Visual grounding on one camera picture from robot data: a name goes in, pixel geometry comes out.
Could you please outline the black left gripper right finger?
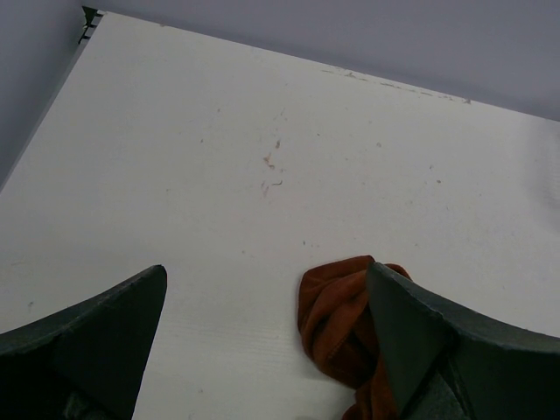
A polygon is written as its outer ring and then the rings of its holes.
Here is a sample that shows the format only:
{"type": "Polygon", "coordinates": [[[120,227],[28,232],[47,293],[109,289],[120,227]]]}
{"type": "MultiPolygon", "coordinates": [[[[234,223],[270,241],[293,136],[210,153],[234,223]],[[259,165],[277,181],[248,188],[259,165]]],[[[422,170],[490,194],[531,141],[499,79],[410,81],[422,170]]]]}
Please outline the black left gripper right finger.
{"type": "Polygon", "coordinates": [[[401,419],[557,419],[559,340],[441,297],[388,266],[367,292],[401,419]]]}

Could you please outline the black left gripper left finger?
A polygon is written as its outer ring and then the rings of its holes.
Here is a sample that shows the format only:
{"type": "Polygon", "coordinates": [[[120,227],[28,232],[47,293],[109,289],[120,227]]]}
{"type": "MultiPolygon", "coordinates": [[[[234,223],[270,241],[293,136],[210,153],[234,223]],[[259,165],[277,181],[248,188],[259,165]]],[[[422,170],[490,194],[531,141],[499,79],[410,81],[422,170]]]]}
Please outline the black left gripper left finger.
{"type": "Polygon", "coordinates": [[[1,335],[3,419],[131,419],[167,273],[155,265],[1,335]]]}

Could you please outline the rust brown towel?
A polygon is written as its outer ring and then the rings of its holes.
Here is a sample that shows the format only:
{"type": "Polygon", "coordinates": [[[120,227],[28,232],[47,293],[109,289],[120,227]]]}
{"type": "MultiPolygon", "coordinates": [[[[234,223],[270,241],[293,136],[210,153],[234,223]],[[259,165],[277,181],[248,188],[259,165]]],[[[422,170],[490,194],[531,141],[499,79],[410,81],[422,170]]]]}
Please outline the rust brown towel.
{"type": "Polygon", "coordinates": [[[297,295],[297,330],[307,357],[324,375],[354,391],[344,419],[397,419],[361,255],[307,270],[297,295]]]}

